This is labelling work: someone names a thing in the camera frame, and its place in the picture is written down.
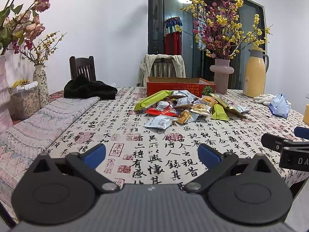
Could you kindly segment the short green snack pack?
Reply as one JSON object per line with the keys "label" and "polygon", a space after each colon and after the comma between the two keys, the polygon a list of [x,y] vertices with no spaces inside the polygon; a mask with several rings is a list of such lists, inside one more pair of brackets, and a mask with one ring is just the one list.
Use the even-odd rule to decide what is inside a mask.
{"label": "short green snack pack", "polygon": [[212,119],[214,120],[222,120],[222,121],[229,121],[229,117],[225,113],[224,108],[219,105],[215,104],[212,108],[213,114],[212,114]]}

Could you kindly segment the orange chip snack packet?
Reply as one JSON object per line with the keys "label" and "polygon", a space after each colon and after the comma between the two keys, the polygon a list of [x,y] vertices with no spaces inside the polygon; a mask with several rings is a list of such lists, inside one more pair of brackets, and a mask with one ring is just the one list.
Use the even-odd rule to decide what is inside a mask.
{"label": "orange chip snack packet", "polygon": [[194,113],[189,110],[184,110],[183,112],[181,112],[180,116],[177,118],[177,123],[188,124],[191,122],[195,122],[198,117],[199,117],[199,114]]}

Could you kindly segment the yellow floral snack bag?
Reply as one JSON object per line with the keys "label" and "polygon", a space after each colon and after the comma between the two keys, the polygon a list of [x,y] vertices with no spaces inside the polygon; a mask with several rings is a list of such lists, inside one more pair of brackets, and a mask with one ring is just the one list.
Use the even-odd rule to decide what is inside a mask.
{"label": "yellow floral snack bag", "polygon": [[226,101],[220,95],[210,93],[210,96],[217,100],[217,102],[221,104],[224,109],[230,111],[235,115],[238,115],[239,117],[246,117],[246,114],[250,112],[250,109],[248,109],[247,107],[237,105],[231,101]]}

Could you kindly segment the white blue snack packet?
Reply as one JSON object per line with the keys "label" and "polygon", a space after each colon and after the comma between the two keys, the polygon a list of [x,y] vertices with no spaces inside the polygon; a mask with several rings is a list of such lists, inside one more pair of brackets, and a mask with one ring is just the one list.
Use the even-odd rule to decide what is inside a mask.
{"label": "white blue snack packet", "polygon": [[173,122],[176,122],[177,120],[177,117],[159,115],[150,119],[150,121],[144,124],[144,127],[166,130],[172,125]]}

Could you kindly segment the red snack packet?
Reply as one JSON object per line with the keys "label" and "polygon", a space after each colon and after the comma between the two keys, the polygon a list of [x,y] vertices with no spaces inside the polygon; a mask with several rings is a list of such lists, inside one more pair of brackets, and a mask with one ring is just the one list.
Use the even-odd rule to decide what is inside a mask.
{"label": "red snack packet", "polygon": [[166,107],[164,109],[158,109],[158,108],[148,108],[146,110],[147,114],[159,116],[159,115],[165,115],[170,117],[177,117],[179,116],[179,113],[175,111],[173,108]]}

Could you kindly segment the long green snack pack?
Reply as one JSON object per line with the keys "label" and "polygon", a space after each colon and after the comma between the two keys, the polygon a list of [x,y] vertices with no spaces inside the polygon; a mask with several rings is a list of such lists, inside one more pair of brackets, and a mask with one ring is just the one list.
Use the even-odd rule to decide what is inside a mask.
{"label": "long green snack pack", "polygon": [[154,94],[148,96],[147,98],[144,98],[143,100],[139,101],[135,105],[134,110],[139,111],[143,108],[147,108],[147,107],[153,105],[154,103],[160,102],[164,98],[169,97],[171,95],[171,93],[172,93],[172,91],[170,91],[170,90],[161,90],[157,93],[154,93]]}

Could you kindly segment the calligraphy print tablecloth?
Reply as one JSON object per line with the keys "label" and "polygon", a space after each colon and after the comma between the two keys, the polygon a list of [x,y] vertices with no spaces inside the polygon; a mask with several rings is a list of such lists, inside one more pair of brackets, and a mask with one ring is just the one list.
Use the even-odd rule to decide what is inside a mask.
{"label": "calligraphy print tablecloth", "polygon": [[241,91],[229,90],[223,99],[248,108],[245,118],[230,116],[223,122],[201,116],[195,122],[175,123],[166,130],[146,128],[151,116],[134,111],[146,95],[140,87],[122,87],[114,100],[98,101],[48,148],[50,156],[84,153],[102,143],[106,159],[97,172],[115,183],[183,185],[206,170],[197,156],[201,143],[241,158],[262,153],[278,166],[279,155],[262,147],[261,136],[268,132],[294,139],[295,127],[305,126],[303,115],[295,110],[290,110],[288,118],[276,117]]}

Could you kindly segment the blue white plastic bag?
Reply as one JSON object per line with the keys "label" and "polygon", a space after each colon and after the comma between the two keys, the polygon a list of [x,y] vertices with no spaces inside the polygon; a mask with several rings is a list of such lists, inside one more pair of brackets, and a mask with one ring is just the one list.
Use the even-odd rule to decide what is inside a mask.
{"label": "blue white plastic bag", "polygon": [[270,101],[269,109],[272,115],[287,119],[290,104],[284,94],[276,94]]}

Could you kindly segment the patterned folded blanket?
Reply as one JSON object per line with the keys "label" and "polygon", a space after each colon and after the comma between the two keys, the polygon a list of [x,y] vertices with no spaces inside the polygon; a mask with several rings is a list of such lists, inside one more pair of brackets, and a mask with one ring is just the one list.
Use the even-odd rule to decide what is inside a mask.
{"label": "patterned folded blanket", "polygon": [[51,144],[98,101],[99,97],[58,98],[1,133],[1,204],[14,222],[18,219],[11,197],[21,177],[40,153],[49,153]]}

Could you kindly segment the black cloth bundle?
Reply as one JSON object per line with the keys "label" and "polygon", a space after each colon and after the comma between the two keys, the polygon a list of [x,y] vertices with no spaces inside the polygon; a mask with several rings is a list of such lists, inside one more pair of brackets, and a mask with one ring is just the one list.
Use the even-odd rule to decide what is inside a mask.
{"label": "black cloth bundle", "polygon": [[99,97],[101,100],[114,100],[118,93],[117,88],[102,81],[90,81],[83,75],[70,80],[64,87],[65,98],[91,98]]}

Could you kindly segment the patterned storage box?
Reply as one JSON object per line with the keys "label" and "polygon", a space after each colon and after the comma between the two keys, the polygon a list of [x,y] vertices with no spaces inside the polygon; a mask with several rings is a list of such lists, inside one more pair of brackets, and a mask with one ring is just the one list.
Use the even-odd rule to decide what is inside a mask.
{"label": "patterned storage box", "polygon": [[14,120],[25,120],[39,111],[38,82],[18,85],[10,91],[10,114]]}

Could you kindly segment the wooden chair with jacket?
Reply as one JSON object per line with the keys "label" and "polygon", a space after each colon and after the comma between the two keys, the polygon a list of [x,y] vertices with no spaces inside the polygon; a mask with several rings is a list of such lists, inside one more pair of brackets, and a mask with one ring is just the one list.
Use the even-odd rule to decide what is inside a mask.
{"label": "wooden chair with jacket", "polygon": [[166,59],[166,58],[155,59],[150,71],[150,76],[158,78],[176,77],[172,59]]}

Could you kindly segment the beige jacket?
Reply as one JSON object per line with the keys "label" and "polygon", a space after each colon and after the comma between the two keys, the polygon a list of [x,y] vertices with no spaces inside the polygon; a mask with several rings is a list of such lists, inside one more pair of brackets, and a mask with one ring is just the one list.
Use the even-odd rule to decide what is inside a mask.
{"label": "beige jacket", "polygon": [[146,77],[150,76],[151,68],[157,59],[165,58],[171,60],[177,78],[186,78],[185,64],[181,55],[149,55],[146,54],[139,65],[137,86],[146,86]]}

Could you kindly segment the yellow and pink flower branches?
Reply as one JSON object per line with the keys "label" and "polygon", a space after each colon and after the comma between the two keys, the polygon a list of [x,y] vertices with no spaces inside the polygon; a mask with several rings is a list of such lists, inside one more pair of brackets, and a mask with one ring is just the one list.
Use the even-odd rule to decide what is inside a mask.
{"label": "yellow and pink flower branches", "polygon": [[250,30],[243,30],[239,9],[244,0],[188,1],[189,4],[180,10],[192,16],[190,36],[207,57],[231,60],[247,46],[259,47],[269,42],[271,28],[260,26],[259,14],[254,15]]}

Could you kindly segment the dried pink rose bouquet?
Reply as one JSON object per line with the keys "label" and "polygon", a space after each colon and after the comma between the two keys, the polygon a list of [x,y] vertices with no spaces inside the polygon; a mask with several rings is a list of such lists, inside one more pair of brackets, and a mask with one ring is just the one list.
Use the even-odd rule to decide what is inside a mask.
{"label": "dried pink rose bouquet", "polygon": [[34,0],[25,11],[22,11],[22,4],[16,6],[14,1],[7,0],[1,9],[1,57],[11,50],[34,66],[44,65],[64,37],[64,34],[58,37],[58,32],[52,32],[34,43],[45,30],[39,14],[50,9],[51,0]]}

